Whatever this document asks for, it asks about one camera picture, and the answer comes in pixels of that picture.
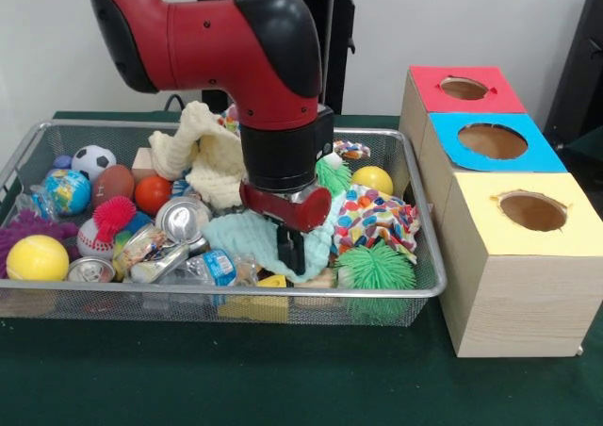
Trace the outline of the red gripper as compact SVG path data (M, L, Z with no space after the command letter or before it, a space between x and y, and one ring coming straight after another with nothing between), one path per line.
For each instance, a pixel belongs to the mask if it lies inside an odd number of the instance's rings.
M326 221L332 205L331 192L312 184L293 194L274 193L243 181L239 194L247 208L280 223L276 229L278 256L290 257L290 268L297 275L305 274L304 237L301 232L309 233Z

